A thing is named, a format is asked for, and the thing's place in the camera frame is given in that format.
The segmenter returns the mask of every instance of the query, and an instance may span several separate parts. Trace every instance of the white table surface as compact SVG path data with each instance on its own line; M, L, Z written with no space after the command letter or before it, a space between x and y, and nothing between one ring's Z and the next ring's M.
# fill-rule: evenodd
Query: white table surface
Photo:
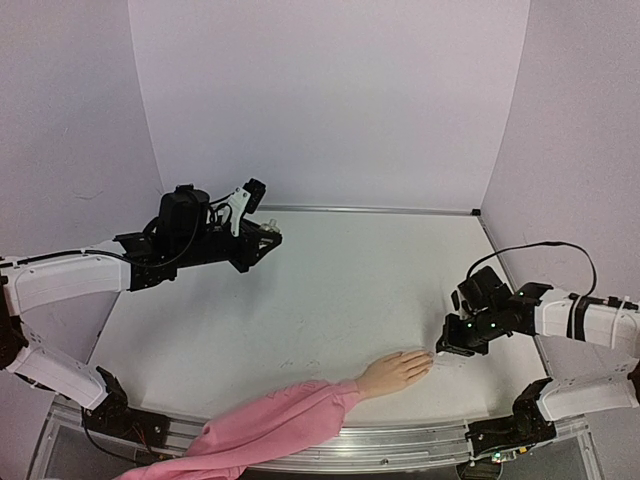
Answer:
M284 241L247 274L228 263L122 293L91 358L134 406L198 417L309 378L337 381L377 357L435 348L451 291L492 251L476 218L258 212ZM489 262L503 275L498 262ZM510 413L545 373L531 338L485 357L438 357L404 392L363 402L348 423L415 424Z

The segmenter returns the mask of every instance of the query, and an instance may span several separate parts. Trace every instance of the black bracket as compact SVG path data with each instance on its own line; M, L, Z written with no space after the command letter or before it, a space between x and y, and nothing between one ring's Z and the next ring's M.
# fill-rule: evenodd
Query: black bracket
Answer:
M130 408L118 379L101 367L96 370L107 384L109 395L95 410L86 411L85 426L111 437L163 448L169 431L169 417Z
M436 343L436 352L449 352L464 357L472 357L476 353L486 355L489 353L489 344L482 343L476 346L470 346L469 335L471 329L460 317L454 313L450 313L444 320L442 327L442 335Z
M473 455L480 458L492 453L516 448L529 448L556 437L556 427L540 413L537 400L550 378L529 385L513 404L510 417L482 420L469 425L467 440L473 445Z
M148 235L143 233L127 233L113 239L119 242L127 252L127 257L138 264L156 264L161 257L156 253ZM145 268L131 265L131 286L129 290L135 292L145 288L160 285L165 280L175 280L178 276L177 263L173 262L164 267Z

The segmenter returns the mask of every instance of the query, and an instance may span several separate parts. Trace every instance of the white wall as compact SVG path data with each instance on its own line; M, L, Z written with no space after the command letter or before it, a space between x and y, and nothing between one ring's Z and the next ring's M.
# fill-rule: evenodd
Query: white wall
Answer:
M161 183L125 0L0 1L0 254L139 230ZM113 304L84 297L23 320L86 359ZM51 394L0 372L0 477L26 475Z
M640 3L532 2L513 105L483 215L500 246L564 239L596 263L600 295L640 299ZM507 256L518 282L584 292L570 251ZM566 375L603 368L607 352L546 343ZM607 478L636 479L640 412L590 416Z
M131 0L165 190L270 204L477 208L529 2Z

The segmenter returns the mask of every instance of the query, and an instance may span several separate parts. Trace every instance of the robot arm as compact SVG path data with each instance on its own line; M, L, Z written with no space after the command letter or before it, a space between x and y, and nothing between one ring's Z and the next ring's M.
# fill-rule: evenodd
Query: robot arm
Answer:
M634 357L604 375L532 383L514 402L513 415L469 425L475 458L496 454L501 459L505 452L551 440L553 422L564 417L639 405L640 312L628 298L567 294L540 283L513 293L485 267L458 285L452 300L457 313L445 319L439 354L487 355L492 340L521 333L566 337Z
M136 424L150 445L160 446L166 417L129 408L111 373L47 345L20 316L90 293L150 288L194 265L229 261L239 272L248 271L282 242L273 222L258 225L244 218L255 212L265 190L252 179L212 203L207 193L179 186L162 197L160 213L147 228L120 235L106 248L1 261L0 369L75 400L91 413L92 430L122 435Z

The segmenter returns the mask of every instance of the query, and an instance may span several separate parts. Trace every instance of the white backdrop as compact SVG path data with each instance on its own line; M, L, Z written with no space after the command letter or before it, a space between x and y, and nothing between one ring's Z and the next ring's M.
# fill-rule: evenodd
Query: white backdrop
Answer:
M471 216L258 212L282 245L240 275L228 263L118 297L91 356L134 406L202 418L309 378L339 381L399 350L434 350L451 292L492 251ZM496 259L489 263L503 275ZM418 385L358 406L351 424L509 415L545 372L531 337L438 357Z
M130 0L165 190L270 204L479 207L529 1Z

